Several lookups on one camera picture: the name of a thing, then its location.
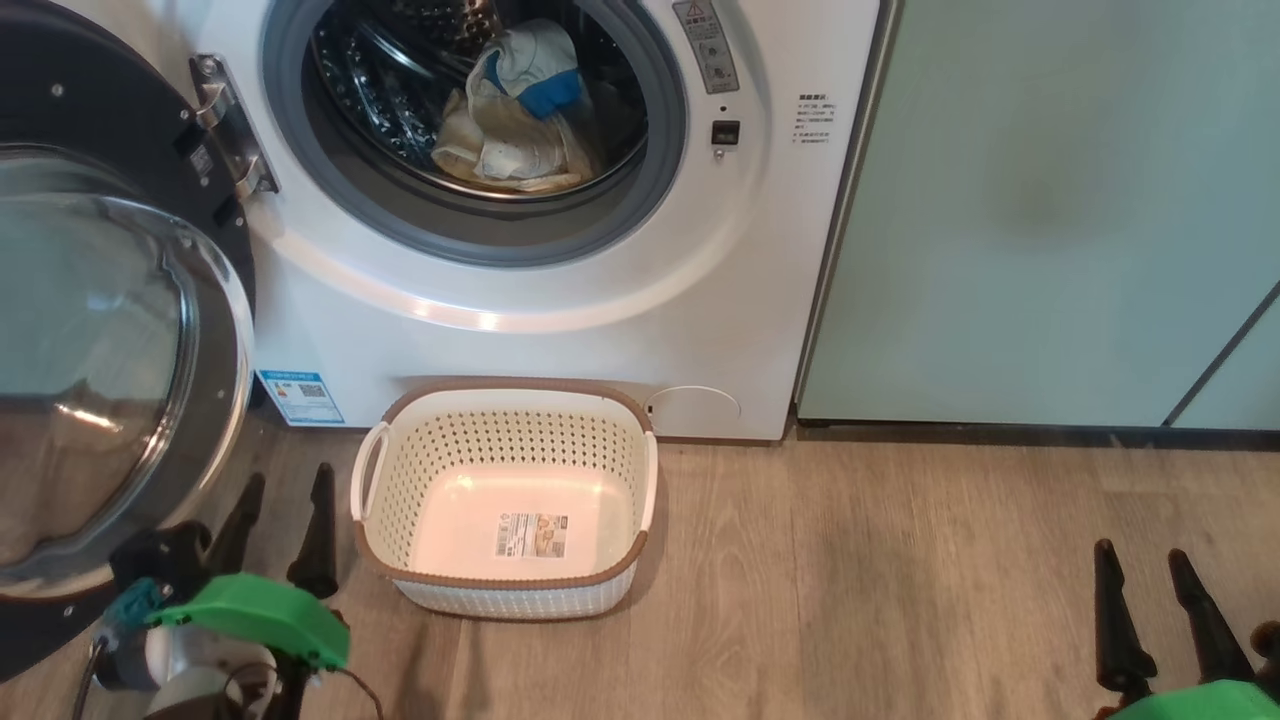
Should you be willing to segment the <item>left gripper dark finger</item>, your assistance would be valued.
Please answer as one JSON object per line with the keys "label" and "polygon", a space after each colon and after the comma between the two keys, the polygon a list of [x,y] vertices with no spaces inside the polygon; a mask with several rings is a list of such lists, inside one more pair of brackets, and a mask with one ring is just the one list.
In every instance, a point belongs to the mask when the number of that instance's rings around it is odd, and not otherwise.
{"label": "left gripper dark finger", "polygon": [[206,569],[211,577],[242,571],[250,536],[261,512],[265,484],[265,475],[260,471],[244,484],[207,552]]}
{"label": "left gripper dark finger", "polygon": [[339,589],[335,473],[329,462],[319,465],[310,501],[312,515],[300,551],[287,569],[287,580],[319,600],[328,600]]}

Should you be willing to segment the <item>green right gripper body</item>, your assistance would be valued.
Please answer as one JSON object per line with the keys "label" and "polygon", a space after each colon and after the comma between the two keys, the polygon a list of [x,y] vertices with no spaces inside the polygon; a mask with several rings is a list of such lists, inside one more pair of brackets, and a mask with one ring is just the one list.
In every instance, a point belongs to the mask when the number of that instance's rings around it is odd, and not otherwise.
{"label": "green right gripper body", "polygon": [[1101,719],[1279,719],[1277,702],[1249,682],[1217,680],[1148,694],[1117,707],[1102,707]]}

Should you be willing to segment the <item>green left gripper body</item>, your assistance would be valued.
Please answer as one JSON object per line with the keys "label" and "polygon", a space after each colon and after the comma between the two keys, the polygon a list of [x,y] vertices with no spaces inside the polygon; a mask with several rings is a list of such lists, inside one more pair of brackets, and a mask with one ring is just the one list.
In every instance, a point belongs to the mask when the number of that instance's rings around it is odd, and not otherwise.
{"label": "green left gripper body", "polygon": [[214,577],[192,600],[147,616],[151,625],[195,625],[260,644],[312,670],[348,666],[351,630],[320,598],[247,573]]}

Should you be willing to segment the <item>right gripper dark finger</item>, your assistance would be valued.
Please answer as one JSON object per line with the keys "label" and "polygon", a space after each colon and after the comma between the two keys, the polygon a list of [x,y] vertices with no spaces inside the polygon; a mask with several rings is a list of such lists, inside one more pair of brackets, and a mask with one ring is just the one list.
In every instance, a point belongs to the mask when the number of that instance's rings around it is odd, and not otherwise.
{"label": "right gripper dark finger", "polygon": [[1170,550],[1167,565],[1175,597],[1187,614],[1199,667],[1199,684],[1253,682],[1254,669],[1189,556]]}
{"label": "right gripper dark finger", "polygon": [[1111,541],[1094,543],[1093,562],[1096,680],[1121,697],[1148,697],[1149,679],[1158,670],[1137,634],[1124,594],[1125,575]]}

